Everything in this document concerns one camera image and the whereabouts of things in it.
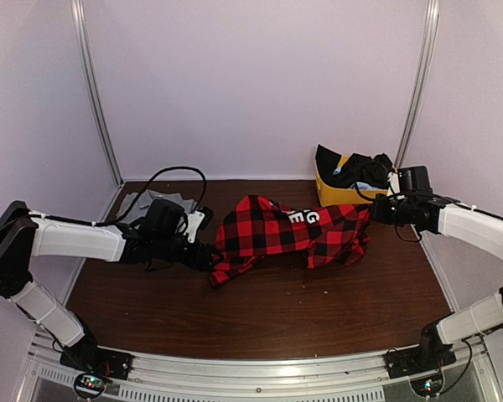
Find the red black plaid shirt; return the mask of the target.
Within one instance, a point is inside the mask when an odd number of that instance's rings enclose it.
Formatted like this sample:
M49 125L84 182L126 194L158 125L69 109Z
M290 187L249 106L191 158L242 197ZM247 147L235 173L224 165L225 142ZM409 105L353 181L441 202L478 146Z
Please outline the red black plaid shirt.
M354 265L370 243L369 223L370 212L364 205L294 209L248 195L217 229L215 247L223 260L210 273L211 285L226 284L269 255L305 252L310 270L332 262Z

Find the yellow plastic bin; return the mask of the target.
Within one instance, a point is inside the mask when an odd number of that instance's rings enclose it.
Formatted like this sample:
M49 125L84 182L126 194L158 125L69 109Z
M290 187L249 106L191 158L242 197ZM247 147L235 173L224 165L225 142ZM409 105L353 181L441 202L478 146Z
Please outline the yellow plastic bin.
M387 194L388 188L378 191L360 190L361 194L358 194L356 189L335 188L328 185L319 168L333 172L336 168L341 168L349 158L341 155L333 158L315 155L315 188L322 207L337 204L370 204L378 194Z

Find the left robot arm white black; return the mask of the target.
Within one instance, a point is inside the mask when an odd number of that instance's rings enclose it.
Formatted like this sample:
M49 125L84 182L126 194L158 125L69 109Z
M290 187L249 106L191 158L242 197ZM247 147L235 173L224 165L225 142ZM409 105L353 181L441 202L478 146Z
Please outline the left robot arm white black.
M22 201L12 202L0 217L0 296L28 313L61 346L62 353L86 372L104 363L89 328L32 276L29 264L39 256L78 257L120 264L177 262L196 271L211 271L221 255L197 239L213 213L186 211L163 199L132 222L123 216L88 222L36 213Z

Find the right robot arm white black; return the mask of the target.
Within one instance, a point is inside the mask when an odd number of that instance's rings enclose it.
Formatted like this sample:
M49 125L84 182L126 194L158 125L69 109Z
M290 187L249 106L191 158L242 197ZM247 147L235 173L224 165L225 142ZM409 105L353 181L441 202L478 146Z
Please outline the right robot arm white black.
M503 217L436 194L424 167L387 173L369 208L372 221L421 244L451 310L423 328L412 357L419 369L463 339L503 329Z

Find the light blue garment in bin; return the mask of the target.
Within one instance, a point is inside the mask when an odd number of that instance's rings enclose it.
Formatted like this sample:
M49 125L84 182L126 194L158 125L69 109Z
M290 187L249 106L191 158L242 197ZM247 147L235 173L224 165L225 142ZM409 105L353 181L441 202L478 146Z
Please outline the light blue garment in bin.
M333 171L333 187L378 191L388 188L388 174L383 169L357 167L355 169Z

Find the black garment in bin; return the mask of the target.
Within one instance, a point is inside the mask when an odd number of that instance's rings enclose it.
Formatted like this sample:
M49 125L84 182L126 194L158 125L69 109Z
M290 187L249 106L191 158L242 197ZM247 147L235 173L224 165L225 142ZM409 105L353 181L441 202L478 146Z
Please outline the black garment in bin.
M315 162L319 177L332 188L349 189L355 183L365 183L373 188L386 189L389 174L396 171L385 153L374 157L352 153L345 162L341 163L341 159L339 153L317 146Z

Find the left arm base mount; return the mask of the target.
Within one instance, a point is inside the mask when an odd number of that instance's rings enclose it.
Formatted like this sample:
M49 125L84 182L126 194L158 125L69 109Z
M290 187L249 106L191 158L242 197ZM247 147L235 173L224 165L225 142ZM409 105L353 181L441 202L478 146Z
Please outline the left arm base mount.
M115 380L127 380L132 368L129 353L98 348L95 360L87 363L71 351L60 355L60 364L79 371L73 379L72 388L81 399L101 397Z

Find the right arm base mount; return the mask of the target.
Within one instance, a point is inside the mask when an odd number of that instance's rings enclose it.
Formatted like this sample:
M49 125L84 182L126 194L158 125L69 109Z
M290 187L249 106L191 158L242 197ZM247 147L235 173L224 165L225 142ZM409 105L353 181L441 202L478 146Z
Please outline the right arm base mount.
M420 346L390 348L383 358L390 379L407 377L412 392L425 399L438 397L445 391L443 369L456 362L451 349L435 356L425 353Z

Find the front aluminium rail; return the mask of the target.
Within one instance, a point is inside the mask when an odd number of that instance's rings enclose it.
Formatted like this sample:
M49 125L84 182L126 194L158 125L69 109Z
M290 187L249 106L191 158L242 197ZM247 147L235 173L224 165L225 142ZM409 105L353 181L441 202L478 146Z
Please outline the front aluminium rail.
M79 371L60 364L53 339L37 331L13 401L86 401L73 390ZM392 378L385 355L393 349L345 356L281 360L177 358L134 353L128 378L112 379L93 401L503 401L495 369L480 338L454 346L457 361L410 377ZM444 389L419 396L415 385L442 374Z

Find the right aluminium frame post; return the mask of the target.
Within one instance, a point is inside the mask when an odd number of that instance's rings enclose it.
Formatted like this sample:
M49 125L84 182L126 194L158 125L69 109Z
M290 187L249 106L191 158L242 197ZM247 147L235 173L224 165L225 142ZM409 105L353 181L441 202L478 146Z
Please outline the right aluminium frame post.
M415 80L412 87L412 94L407 109L401 140L397 149L395 165L400 168L406 161L410 143L417 125L417 118L423 103L425 86L428 81L428 74L433 61L433 54L436 44L439 25L439 0L428 0L423 24L423 36L420 46L420 54L417 62Z

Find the aluminium frame post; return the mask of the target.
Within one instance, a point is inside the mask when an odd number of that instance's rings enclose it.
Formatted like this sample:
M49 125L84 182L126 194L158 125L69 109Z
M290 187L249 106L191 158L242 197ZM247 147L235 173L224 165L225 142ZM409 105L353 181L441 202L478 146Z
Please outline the aluminium frame post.
M397 149L395 165L400 168L406 161L410 143L417 125L417 118L423 103L425 86L428 81L428 74L433 61L433 54L436 44L439 25L439 0L428 0L423 24L423 36L420 46L420 54L417 62L415 80L412 87L412 94L407 109L401 140Z
M111 143L106 117L101 103L100 91L96 80L96 71L91 54L91 46L86 22L85 2L82 0L72 0L71 11L75 33L80 51L80 62L83 68L86 89L92 114L95 120L98 137L100 138L103 154L110 169L112 181L119 187L124 181L117 163L117 156Z

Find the left aluminium frame post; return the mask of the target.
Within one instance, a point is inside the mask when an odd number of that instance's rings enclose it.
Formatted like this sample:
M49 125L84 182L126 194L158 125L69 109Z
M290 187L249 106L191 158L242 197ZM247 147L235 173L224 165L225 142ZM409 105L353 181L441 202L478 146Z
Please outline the left aluminium frame post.
M96 80L96 71L91 54L91 46L86 22L85 2L82 0L72 0L71 11L75 33L80 51L80 62L83 68L86 89L92 114L95 120L98 137L100 138L103 154L110 169L112 181L119 187L124 181L117 163L117 156L111 143L106 117L101 103L100 91Z

